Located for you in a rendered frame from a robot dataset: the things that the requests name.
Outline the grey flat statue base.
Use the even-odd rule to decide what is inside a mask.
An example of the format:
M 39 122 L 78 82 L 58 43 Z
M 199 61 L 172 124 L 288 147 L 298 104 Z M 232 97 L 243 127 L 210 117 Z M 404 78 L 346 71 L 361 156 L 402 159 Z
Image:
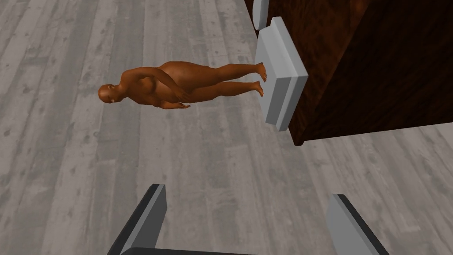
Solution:
M 263 63 L 267 72 L 267 80 L 260 80 L 263 96 L 258 97 L 264 121 L 286 131 L 308 73 L 281 17 L 259 31 L 254 62 Z

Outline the pale grey rounded object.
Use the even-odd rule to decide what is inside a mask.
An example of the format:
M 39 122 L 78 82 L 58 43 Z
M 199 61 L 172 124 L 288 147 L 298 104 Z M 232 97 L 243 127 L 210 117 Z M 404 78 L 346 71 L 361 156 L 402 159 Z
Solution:
M 260 31 L 267 25 L 269 0 L 253 0 L 252 21 L 256 31 Z

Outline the dark brown wooden table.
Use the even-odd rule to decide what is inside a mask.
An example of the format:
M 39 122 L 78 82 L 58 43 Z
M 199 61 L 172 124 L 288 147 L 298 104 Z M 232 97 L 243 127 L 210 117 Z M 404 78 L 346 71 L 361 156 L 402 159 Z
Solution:
M 453 0 L 269 0 L 265 11 L 308 72 L 294 145 L 453 123 Z

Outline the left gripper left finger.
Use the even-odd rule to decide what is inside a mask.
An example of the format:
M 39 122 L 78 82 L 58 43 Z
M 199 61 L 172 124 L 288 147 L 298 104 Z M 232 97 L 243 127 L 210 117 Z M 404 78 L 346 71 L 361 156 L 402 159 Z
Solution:
M 166 214 L 164 184 L 149 187 L 107 255 L 129 255 L 132 248 L 155 248 Z

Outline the brown human figure statue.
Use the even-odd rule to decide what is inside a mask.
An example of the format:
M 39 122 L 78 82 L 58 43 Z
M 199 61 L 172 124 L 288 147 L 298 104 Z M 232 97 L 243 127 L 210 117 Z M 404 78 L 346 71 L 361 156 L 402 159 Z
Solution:
M 167 62 L 160 67 L 138 67 L 123 72 L 117 85 L 105 84 L 98 90 L 100 101 L 111 104 L 130 98 L 140 105 L 165 110 L 189 108 L 193 103 L 217 97 L 233 97 L 250 91 L 263 96 L 260 81 L 238 82 L 256 73 L 267 80 L 263 63 L 228 63 L 219 68 L 191 62 Z

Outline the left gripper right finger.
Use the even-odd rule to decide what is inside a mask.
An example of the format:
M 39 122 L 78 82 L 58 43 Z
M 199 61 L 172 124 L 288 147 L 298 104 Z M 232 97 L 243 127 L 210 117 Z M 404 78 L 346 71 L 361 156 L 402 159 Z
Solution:
M 332 194 L 326 224 L 337 255 L 389 255 L 344 194 Z

